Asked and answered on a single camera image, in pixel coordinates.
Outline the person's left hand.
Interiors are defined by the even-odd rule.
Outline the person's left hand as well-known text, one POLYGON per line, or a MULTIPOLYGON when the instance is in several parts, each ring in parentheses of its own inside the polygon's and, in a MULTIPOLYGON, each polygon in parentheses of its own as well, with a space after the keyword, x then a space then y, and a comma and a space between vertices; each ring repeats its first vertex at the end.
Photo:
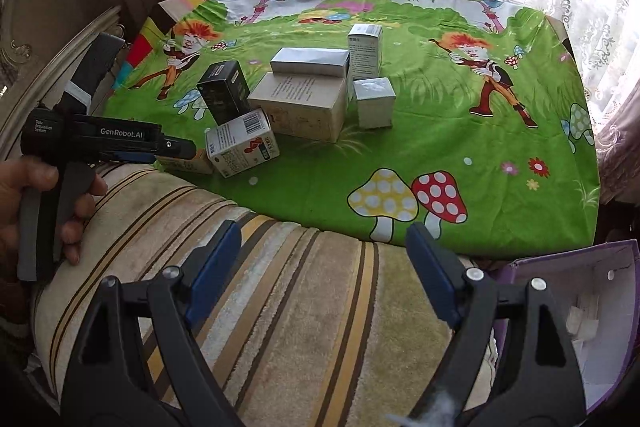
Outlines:
MULTIPOLYGON (((47 192, 58 182, 58 169, 32 156, 22 156, 1 163, 1 274, 14 275, 20 243, 18 215, 24 188, 47 192)), ((89 192, 76 199, 73 217, 61 229, 63 253, 71 265, 80 262, 80 243, 86 222, 96 212, 96 196, 107 192, 105 181, 98 175, 89 192)))

